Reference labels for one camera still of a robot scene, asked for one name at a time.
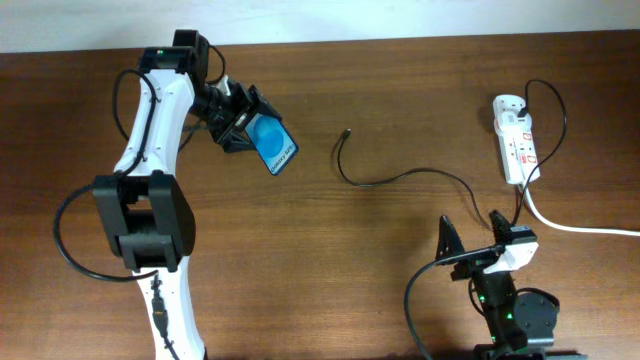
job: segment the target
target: cable end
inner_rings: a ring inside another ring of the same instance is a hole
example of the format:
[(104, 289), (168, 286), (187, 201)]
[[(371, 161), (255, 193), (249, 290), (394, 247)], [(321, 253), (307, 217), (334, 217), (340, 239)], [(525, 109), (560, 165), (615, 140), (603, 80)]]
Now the cable end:
[(520, 111), (518, 112), (518, 117), (523, 118), (527, 116), (528, 113), (529, 113), (529, 106), (525, 106), (522, 109), (520, 109)]

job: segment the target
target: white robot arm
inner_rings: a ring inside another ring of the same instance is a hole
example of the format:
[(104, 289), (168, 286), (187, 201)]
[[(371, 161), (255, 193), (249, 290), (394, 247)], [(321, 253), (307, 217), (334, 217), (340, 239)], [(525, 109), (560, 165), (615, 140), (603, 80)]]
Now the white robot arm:
[[(96, 177), (94, 198), (112, 252), (134, 275), (156, 272), (137, 280), (156, 359), (202, 360), (207, 354), (188, 281), (195, 218), (175, 178), (186, 116), (205, 121), (225, 152), (257, 150), (273, 175), (298, 147), (255, 86), (247, 90), (227, 76), (216, 84), (204, 81), (209, 44), (197, 31), (176, 31), (173, 45), (145, 49), (136, 72), (141, 76), (140, 104), (131, 137), (115, 174)], [(130, 208), (145, 200), (150, 210)]]

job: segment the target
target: white cable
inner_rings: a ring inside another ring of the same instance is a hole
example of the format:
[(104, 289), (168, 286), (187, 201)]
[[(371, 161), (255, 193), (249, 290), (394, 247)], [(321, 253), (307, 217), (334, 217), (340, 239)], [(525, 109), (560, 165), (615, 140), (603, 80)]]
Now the white cable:
[[(527, 174), (525, 174), (524, 168), (522, 167), (522, 163), (520, 163), (520, 169), (522, 170), (522, 175), (523, 175), (524, 179), (527, 179), (528, 176), (527, 176)], [(523, 183), (520, 185), (520, 189), (521, 190), (525, 185), (524, 182), (526, 182), (526, 180), (524, 180)], [(524, 197), (524, 200), (526, 200), (527, 206), (529, 207), (529, 210), (531, 210), (533, 215), (536, 218), (538, 218), (538, 220), (540, 220), (542, 223), (544, 223), (545, 225), (550, 226), (550, 227), (552, 227), (554, 229), (563, 230), (563, 231), (571, 231), (571, 232), (579, 232), (579, 233), (590, 233), (590, 234), (612, 234), (612, 235), (624, 235), (624, 236), (640, 236), (640, 231), (621, 230), (621, 229), (581, 228), (581, 227), (565, 226), (565, 225), (556, 224), (554, 222), (551, 222), (551, 221), (547, 220), (544, 216), (542, 216), (542, 214), (540, 214), (538, 209), (536, 209), (536, 206), (533, 204), (533, 199), (531, 199), (531, 194), (529, 193), (529, 188), (528, 187), (525, 190), (525, 192), (523, 194), (523, 197)]]

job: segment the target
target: electrical socket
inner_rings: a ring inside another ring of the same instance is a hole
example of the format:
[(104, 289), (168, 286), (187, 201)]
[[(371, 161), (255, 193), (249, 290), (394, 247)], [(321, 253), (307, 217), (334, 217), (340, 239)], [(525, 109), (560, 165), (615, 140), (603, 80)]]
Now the electrical socket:
[[(531, 115), (518, 117), (523, 107), (524, 99), (516, 95), (500, 95), (493, 101), (493, 126), (500, 141), (502, 166), (507, 183), (512, 185), (526, 181), (525, 175), (528, 177), (538, 164), (531, 133)], [(540, 169), (536, 169), (530, 181), (539, 177)]]

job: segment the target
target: wooden table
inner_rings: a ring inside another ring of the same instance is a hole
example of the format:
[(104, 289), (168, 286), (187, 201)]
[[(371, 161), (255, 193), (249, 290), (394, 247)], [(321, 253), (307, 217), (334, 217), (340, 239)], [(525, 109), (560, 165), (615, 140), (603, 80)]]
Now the wooden table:
[[(435, 254), (447, 214), (467, 249), (492, 243), (460, 185), (417, 175), (361, 189), (337, 175), (332, 149), (353, 134), (344, 164), (360, 180), (415, 166), (453, 172), (480, 210), (514, 209), (491, 102), (551, 81), (569, 134), (532, 186), (537, 206), (563, 224), (640, 228), (640, 33), (451, 37), (225, 46), (228, 73), (255, 83), (300, 144), (282, 176), (255, 153), (226, 155), (206, 134), (180, 154), (178, 180), (196, 216), (190, 269), (198, 329), (212, 358), (383, 358), (417, 352), (403, 315), (411, 275)], [(136, 284), (81, 276), (58, 254), (54, 210), (73, 189), (108, 174), (124, 141), (111, 117), (116, 74), (140, 50), (0, 55), (0, 357), (150, 359), (153, 344)], [(211, 72), (219, 69), (211, 57)], [(539, 155), (561, 131), (553, 94), (532, 88)], [(120, 95), (125, 127), (136, 80)], [(562, 302), (557, 350), (593, 359), (640, 354), (640, 240), (553, 230), (539, 236), (516, 285)], [(111, 255), (93, 200), (63, 219), (69, 250), (86, 266), (126, 274)], [(416, 284), (418, 331), (436, 354), (490, 342), (465, 282), (438, 269)]]

